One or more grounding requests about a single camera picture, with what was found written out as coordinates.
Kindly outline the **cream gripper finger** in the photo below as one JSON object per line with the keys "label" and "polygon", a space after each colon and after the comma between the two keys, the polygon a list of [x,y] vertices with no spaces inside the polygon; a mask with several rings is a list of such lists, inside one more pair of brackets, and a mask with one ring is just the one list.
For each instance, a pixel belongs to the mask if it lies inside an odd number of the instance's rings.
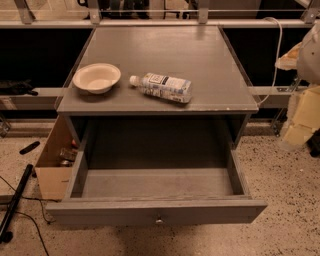
{"label": "cream gripper finger", "polygon": [[288,103],[287,121],[281,130],[285,149],[303,146],[320,129],[320,86],[294,92]]}
{"label": "cream gripper finger", "polygon": [[275,66],[281,70],[296,70],[299,51],[302,43],[296,44],[287,53],[277,59]]}

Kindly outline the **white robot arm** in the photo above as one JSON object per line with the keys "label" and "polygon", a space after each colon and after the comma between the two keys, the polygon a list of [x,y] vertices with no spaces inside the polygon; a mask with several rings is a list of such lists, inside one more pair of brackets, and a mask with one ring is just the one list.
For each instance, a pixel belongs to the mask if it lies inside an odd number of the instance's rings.
{"label": "white robot arm", "polygon": [[309,83],[307,89],[290,97],[287,121],[281,130],[281,147],[293,150],[303,146],[320,129],[320,23],[278,58],[275,66],[295,69],[298,77]]}

